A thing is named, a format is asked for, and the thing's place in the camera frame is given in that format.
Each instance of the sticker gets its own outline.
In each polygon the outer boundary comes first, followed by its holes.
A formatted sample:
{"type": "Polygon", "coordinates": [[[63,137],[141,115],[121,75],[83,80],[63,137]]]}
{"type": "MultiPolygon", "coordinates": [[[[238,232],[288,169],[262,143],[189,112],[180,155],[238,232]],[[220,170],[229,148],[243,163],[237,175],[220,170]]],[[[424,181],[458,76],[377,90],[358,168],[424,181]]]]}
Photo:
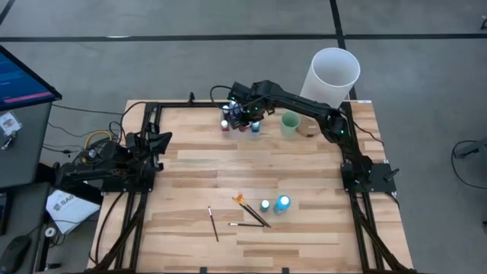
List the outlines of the sticker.
{"type": "Polygon", "coordinates": [[[6,114],[0,116],[0,127],[6,136],[14,134],[22,128],[22,124],[15,118],[14,114],[9,111],[6,114]]]}

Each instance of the small bottle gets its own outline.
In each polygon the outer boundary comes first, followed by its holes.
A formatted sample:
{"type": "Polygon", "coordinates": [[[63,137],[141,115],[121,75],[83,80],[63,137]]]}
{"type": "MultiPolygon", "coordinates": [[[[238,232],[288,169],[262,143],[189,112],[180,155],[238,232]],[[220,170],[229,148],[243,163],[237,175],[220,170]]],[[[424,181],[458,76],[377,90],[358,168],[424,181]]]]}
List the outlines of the small bottle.
{"type": "Polygon", "coordinates": [[[252,129],[252,133],[259,133],[260,132],[260,122],[251,123],[250,129],[252,129]]]}
{"type": "Polygon", "coordinates": [[[228,114],[228,109],[229,107],[227,105],[224,105],[222,108],[221,108],[221,112],[223,112],[223,114],[228,114]]]}
{"type": "Polygon", "coordinates": [[[280,195],[274,205],[274,213],[280,215],[286,211],[291,205],[291,200],[286,195],[280,195]]]}
{"type": "Polygon", "coordinates": [[[230,127],[228,126],[228,122],[227,120],[222,120],[220,122],[220,125],[221,125],[221,131],[230,131],[230,127]]]}
{"type": "Polygon", "coordinates": [[[260,211],[267,212],[269,210],[270,202],[268,200],[263,200],[260,203],[260,211]]]}
{"type": "Polygon", "coordinates": [[[246,132],[249,128],[250,128],[250,124],[246,126],[240,126],[238,130],[240,130],[240,132],[246,132]]]}

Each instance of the monitor screen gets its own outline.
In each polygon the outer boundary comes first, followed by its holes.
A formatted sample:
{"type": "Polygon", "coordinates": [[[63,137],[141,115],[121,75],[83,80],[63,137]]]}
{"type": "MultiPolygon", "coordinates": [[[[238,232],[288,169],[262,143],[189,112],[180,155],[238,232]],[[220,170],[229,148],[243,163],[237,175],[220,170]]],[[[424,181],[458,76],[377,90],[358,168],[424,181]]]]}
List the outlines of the monitor screen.
{"type": "Polygon", "coordinates": [[[2,48],[0,50],[0,110],[9,110],[60,98],[44,80],[2,48]]]}

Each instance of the cable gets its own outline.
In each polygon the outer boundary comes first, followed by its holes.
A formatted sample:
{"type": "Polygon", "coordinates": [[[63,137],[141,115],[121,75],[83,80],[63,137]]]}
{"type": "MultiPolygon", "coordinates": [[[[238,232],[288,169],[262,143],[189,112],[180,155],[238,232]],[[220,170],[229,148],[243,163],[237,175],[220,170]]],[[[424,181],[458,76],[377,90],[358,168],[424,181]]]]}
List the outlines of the cable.
{"type": "Polygon", "coordinates": [[[98,134],[107,134],[108,137],[110,138],[110,141],[113,140],[112,135],[108,131],[106,131],[106,130],[98,130],[96,132],[91,133],[88,136],[88,138],[86,138],[86,141],[84,142],[84,149],[88,149],[88,145],[90,144],[91,138],[93,138],[94,136],[96,136],[98,134]]]}
{"type": "Polygon", "coordinates": [[[386,195],[387,195],[387,196],[389,196],[391,199],[393,199],[393,200],[394,200],[394,202],[396,202],[396,204],[397,204],[397,208],[398,208],[398,209],[401,209],[401,206],[399,205],[399,201],[396,199],[396,197],[395,197],[395,196],[394,196],[392,193],[384,193],[384,194],[386,194],[386,195]]]}
{"type": "Polygon", "coordinates": [[[117,136],[117,138],[119,138],[118,134],[115,134],[115,132],[113,132],[113,130],[112,130],[112,123],[116,124],[120,128],[120,132],[122,132],[123,138],[127,139],[127,135],[125,134],[125,130],[123,129],[122,125],[120,125],[120,123],[118,123],[118,122],[112,121],[108,124],[108,130],[110,131],[110,133],[112,133],[112,135],[117,136]]]}
{"type": "Polygon", "coordinates": [[[52,128],[54,129],[61,129],[63,132],[65,132],[66,134],[68,135],[71,135],[73,137],[76,137],[76,138],[81,138],[81,137],[85,137],[86,135],[90,135],[91,133],[93,132],[96,132],[97,130],[94,130],[94,131],[90,131],[90,132],[86,132],[85,134],[82,134],[82,135],[76,135],[74,133],[70,133],[69,131],[67,131],[66,129],[63,129],[61,126],[54,126],[51,122],[47,122],[47,124],[49,126],[51,126],[52,128]]]}
{"type": "Polygon", "coordinates": [[[111,115],[122,115],[121,113],[114,113],[114,112],[110,112],[110,111],[84,110],[84,109],[79,109],[79,108],[76,108],[76,107],[59,106],[59,105],[56,105],[56,104],[53,104],[53,106],[54,107],[60,107],[60,108],[63,108],[63,109],[67,109],[67,110],[77,110],[77,111],[83,111],[83,112],[88,112],[88,113],[102,113],[102,114],[111,114],[111,115]]]}
{"type": "Polygon", "coordinates": [[[115,207],[116,203],[122,198],[122,195],[124,193],[120,193],[116,198],[115,201],[113,201],[112,205],[108,209],[107,215],[105,216],[105,219],[103,220],[103,223],[101,224],[100,231],[98,232],[98,239],[97,239],[97,246],[95,247],[94,250],[94,259],[95,259],[95,264],[98,264],[98,253],[100,250],[100,242],[101,242],[101,235],[103,233],[103,229],[105,228],[105,224],[107,223],[108,217],[110,216],[110,213],[112,213],[113,208],[115,207]]]}
{"type": "Polygon", "coordinates": [[[96,263],[94,262],[94,260],[93,260],[93,257],[91,256],[91,253],[90,253],[90,252],[88,252],[88,259],[90,259],[90,261],[91,261],[92,263],[96,264],[96,263]]]}
{"type": "Polygon", "coordinates": [[[473,140],[464,140],[464,141],[460,141],[458,142],[454,147],[453,149],[451,150],[451,157],[450,157],[450,160],[451,160],[451,168],[454,170],[454,173],[455,173],[455,176],[457,176],[458,180],[460,180],[460,182],[466,184],[467,186],[471,186],[473,188],[477,188],[479,190],[487,190],[487,187],[484,187],[484,186],[476,186],[476,185],[472,185],[470,183],[467,183],[464,179],[462,179],[462,177],[460,177],[460,175],[458,174],[457,172],[457,169],[455,168],[455,163],[454,163],[454,154],[455,154],[455,148],[457,148],[458,145],[460,144],[463,144],[463,143],[466,143],[466,142],[477,142],[477,141],[473,141],[473,140]]]}
{"type": "Polygon", "coordinates": [[[68,149],[65,149],[65,150],[57,150],[57,149],[53,149],[53,148],[48,148],[48,147],[46,147],[44,145],[43,145],[43,148],[44,149],[47,149],[48,151],[59,152],[59,153],[63,153],[63,154],[66,154],[66,155],[77,152],[77,151],[70,151],[68,149]]]}
{"type": "MultiPolygon", "coordinates": [[[[84,221],[79,221],[79,222],[76,222],[76,221],[66,221],[66,220],[53,220],[53,222],[57,222],[57,221],[60,221],[60,222],[67,222],[67,223],[70,223],[70,224],[74,224],[74,225],[79,225],[81,223],[84,223],[86,221],[98,221],[98,220],[90,220],[90,219],[86,219],[84,221]]],[[[29,231],[28,233],[25,234],[25,236],[29,236],[32,232],[34,232],[36,229],[42,227],[44,224],[40,224],[40,225],[37,225],[35,228],[32,228],[31,231],[29,231]]]]}
{"type": "Polygon", "coordinates": [[[381,143],[382,145],[384,145],[384,142],[382,142],[380,139],[377,139],[374,134],[372,134],[372,132],[369,132],[363,128],[361,128],[360,126],[357,125],[357,123],[355,121],[353,121],[353,124],[357,127],[357,129],[360,129],[362,132],[365,132],[365,133],[368,133],[368,135],[370,135],[372,137],[372,139],[374,139],[375,141],[381,143]]]}
{"type": "Polygon", "coordinates": [[[46,144],[44,143],[43,145],[47,145],[49,147],[53,147],[53,148],[65,148],[65,147],[73,147],[73,148],[80,148],[80,149],[84,149],[82,146],[80,145],[50,145],[50,144],[46,144]]]}
{"type": "Polygon", "coordinates": [[[139,101],[135,104],[133,104],[132,106],[130,106],[123,114],[122,116],[120,117],[120,123],[119,123],[119,126],[120,126],[120,129],[122,130],[122,132],[125,132],[125,130],[123,129],[123,118],[125,117],[125,115],[135,106],[137,106],[138,104],[147,104],[147,103],[150,103],[150,102],[144,102],[144,101],[139,101]]]}

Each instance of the wooden table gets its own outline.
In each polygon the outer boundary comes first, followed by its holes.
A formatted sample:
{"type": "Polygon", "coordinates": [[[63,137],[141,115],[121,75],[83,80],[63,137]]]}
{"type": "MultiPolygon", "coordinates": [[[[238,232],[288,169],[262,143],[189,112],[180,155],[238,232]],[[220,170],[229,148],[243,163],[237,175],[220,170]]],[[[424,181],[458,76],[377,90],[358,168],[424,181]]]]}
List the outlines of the wooden table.
{"type": "MultiPolygon", "coordinates": [[[[351,104],[357,124],[380,137],[372,104],[351,104]]],[[[139,104],[126,115],[127,132],[140,130],[143,110],[139,104]]],[[[285,111],[266,117],[257,137],[229,137],[219,128],[216,108],[163,109],[161,131],[172,132],[173,138],[161,157],[165,170],[148,197],[137,272],[198,272],[201,266],[209,272],[281,272],[282,267],[307,273],[361,271],[349,196],[339,172],[340,150],[321,135],[284,140],[280,119],[285,111]],[[232,201],[239,193],[255,210],[263,199],[272,205],[283,194],[291,197],[291,207],[283,215],[261,214],[272,228],[230,227],[230,221],[256,223],[232,201]]],[[[358,139],[365,155],[374,161],[385,158],[382,145],[368,134],[358,131],[358,139]]],[[[105,197],[100,220],[116,196],[105,197]]],[[[397,205],[381,193],[371,199],[379,235],[401,263],[412,267],[397,205]]],[[[118,238],[125,207],[126,195],[107,222],[100,257],[118,238]]]]}

